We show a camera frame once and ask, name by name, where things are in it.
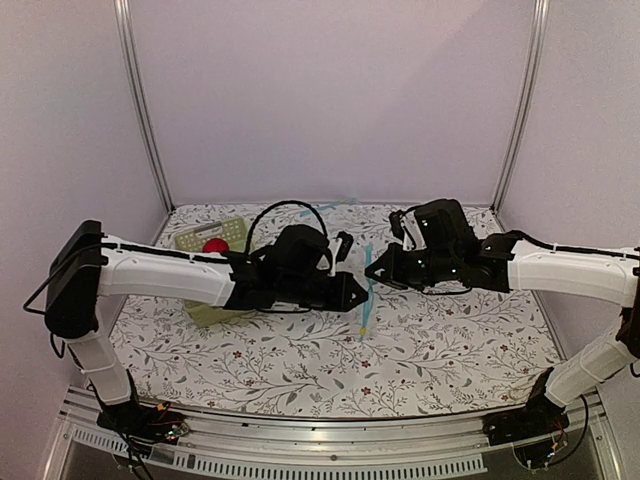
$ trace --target floral tablecloth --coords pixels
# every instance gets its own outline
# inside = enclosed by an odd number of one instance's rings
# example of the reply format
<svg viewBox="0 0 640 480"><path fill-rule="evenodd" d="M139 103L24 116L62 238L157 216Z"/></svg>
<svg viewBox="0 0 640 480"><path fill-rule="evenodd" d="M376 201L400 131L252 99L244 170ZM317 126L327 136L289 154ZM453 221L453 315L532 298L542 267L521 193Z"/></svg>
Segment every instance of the floral tablecloth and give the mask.
<svg viewBox="0 0 640 480"><path fill-rule="evenodd" d="M218 219L251 222L264 207L180 207L158 244L169 247L181 230ZM356 240L340 269L362 272L368 245L374 259L386 249L393 241L388 215L397 208L341 204L322 211L330 234L345 230ZM499 231L489 210L465 213L479 237ZM288 224L314 221L297 207L282 208L254 239L260 246ZM427 297L380 284L373 291L362 339L362 306L347 314L256 313L199 329L180 300L132 296L111 341L143 396L307 417L432 415L522 403L536 374L558 361L528 292Z"/></svg>

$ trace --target table surface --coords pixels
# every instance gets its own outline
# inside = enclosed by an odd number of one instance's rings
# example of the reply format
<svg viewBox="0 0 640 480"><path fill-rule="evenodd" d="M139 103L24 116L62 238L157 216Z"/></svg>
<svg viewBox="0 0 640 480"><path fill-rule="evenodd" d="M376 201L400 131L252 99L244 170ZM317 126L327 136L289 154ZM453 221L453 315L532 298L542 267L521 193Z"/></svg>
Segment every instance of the table surface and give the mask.
<svg viewBox="0 0 640 480"><path fill-rule="evenodd" d="M158 245L186 228L242 216L266 205L191 205L170 217ZM351 233L340 269L358 272L365 249L377 258L394 241L392 205L336 205L322 211L330 234ZM292 223L316 221L297 207L268 215L257 246ZM479 237L499 231L493 214L465 208ZM445 285L442 289L459 288ZM474 290L424 296L373 285L367 334L363 307L347 314L255 313L196 328L181 300L129 297L111 335L142 396L185 405L304 417L399 417L523 403L536 374L559 361L530 292Z"/></svg>

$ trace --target green basket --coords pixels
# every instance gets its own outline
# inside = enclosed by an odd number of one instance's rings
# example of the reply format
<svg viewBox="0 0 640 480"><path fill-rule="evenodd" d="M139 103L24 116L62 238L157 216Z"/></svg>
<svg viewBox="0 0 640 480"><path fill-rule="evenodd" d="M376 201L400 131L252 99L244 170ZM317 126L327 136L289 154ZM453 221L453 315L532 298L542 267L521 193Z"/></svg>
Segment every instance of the green basket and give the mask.
<svg viewBox="0 0 640 480"><path fill-rule="evenodd" d="M212 238L221 238L229 245L229 250L242 252L247 241L249 230L242 217L202 225L201 227L185 230L174 239L177 250L191 253L201 253L204 245ZM197 327L210 327L216 323L231 318L240 317L252 311L224 310L200 302L184 300L184 309Z"/></svg>

